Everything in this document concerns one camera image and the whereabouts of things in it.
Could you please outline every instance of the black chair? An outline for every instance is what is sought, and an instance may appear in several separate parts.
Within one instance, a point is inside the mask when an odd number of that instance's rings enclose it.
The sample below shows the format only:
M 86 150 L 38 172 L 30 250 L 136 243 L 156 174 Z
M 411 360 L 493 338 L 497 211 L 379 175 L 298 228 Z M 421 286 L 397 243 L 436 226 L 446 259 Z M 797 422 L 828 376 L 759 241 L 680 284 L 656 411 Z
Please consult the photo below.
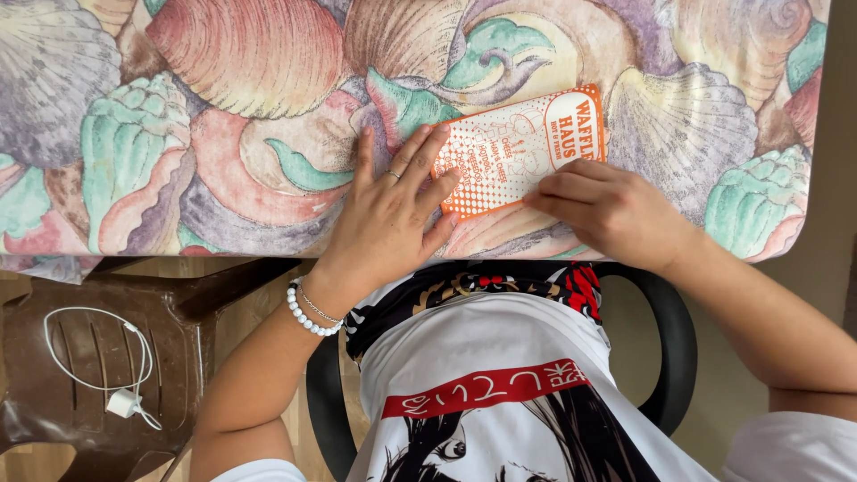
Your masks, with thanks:
M 618 262 L 595 266 L 596 276 L 621 276 L 639 288 L 655 315 L 661 337 L 661 373 L 639 411 L 667 436 L 685 417 L 696 383 L 697 343 L 690 313 L 672 285 L 656 274 Z M 330 336 L 307 363 L 309 419 L 327 468 L 344 482 L 357 456 L 339 378 L 339 342 Z

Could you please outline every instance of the patterned shorts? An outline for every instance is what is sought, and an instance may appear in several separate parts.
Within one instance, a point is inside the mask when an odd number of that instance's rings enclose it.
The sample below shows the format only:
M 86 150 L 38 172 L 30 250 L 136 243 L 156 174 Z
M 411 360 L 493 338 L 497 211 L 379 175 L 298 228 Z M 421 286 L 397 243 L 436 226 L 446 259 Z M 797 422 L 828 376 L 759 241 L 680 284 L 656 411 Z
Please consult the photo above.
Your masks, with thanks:
M 346 351 L 357 362 L 388 329 L 411 316 L 474 292 L 522 292 L 567 304 L 597 325 L 601 289 L 590 262 L 455 261 L 384 286 L 345 318 Z

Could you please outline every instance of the person's left hand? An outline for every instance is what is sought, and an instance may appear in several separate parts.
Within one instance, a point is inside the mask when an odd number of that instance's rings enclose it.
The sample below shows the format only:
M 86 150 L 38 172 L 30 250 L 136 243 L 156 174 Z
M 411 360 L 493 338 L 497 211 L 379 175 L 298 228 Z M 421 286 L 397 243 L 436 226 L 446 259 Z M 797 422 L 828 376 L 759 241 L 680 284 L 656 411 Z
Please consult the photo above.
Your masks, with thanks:
M 449 239 L 458 223 L 457 213 L 445 214 L 425 233 L 423 227 L 432 211 L 452 193 L 460 172 L 447 171 L 418 192 L 449 131 L 446 124 L 433 130 L 421 125 L 390 163 L 390 171 L 401 178 L 385 172 L 374 179 L 374 131 L 363 128 L 345 207 L 330 244 L 303 282 L 310 298 L 331 293 L 337 286 L 339 300 L 328 304 L 333 311 L 328 315 L 344 315 L 375 289 L 419 268 Z

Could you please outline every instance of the hand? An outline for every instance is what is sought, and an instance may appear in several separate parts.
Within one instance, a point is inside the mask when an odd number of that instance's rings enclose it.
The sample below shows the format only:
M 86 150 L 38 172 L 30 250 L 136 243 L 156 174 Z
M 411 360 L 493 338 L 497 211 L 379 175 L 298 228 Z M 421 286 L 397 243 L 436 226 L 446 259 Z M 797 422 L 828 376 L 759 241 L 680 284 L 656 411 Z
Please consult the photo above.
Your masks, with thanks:
M 449 138 L 449 131 L 446 124 L 433 130 L 427 124 L 417 128 L 390 163 L 390 171 L 401 179 L 385 172 L 376 180 L 372 161 L 374 131 L 363 128 L 345 207 L 333 228 L 330 244 L 303 282 L 303 290 L 310 298 L 325 289 L 330 292 L 333 286 L 347 287 L 347 292 L 338 289 L 335 298 L 339 301 L 329 308 L 333 311 L 329 315 L 344 315 L 375 289 L 417 269 L 449 239 L 458 214 L 444 215 L 425 233 L 423 227 L 432 211 L 452 193 L 461 173 L 457 169 L 447 171 L 426 190 L 417 192 Z
M 660 275 L 704 238 L 637 173 L 593 160 L 574 160 L 545 177 L 524 205 L 565 221 L 605 256 Z

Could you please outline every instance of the white beaded bracelet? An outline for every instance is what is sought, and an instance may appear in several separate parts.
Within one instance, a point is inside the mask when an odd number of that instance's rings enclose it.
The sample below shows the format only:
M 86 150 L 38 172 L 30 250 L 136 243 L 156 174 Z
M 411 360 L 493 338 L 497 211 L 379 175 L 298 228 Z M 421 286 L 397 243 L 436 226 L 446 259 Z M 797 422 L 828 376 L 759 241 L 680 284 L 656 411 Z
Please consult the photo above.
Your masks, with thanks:
M 295 316 L 297 322 L 301 323 L 303 327 L 308 329 L 311 333 L 315 333 L 319 336 L 330 336 L 332 334 L 336 334 L 339 329 L 342 328 L 342 325 L 345 324 L 345 319 L 336 321 L 336 325 L 333 328 L 323 328 L 308 319 L 307 316 L 303 314 L 303 310 L 301 310 L 300 306 L 297 305 L 297 290 L 301 288 L 301 279 L 302 277 L 292 280 L 291 283 L 289 283 L 289 289 L 285 292 L 285 301 L 289 304 L 291 314 Z M 309 302 L 306 295 L 303 295 L 303 299 L 320 315 L 328 320 L 333 320 L 333 318 L 325 315 L 319 311 L 318 308 L 315 308 L 315 305 Z

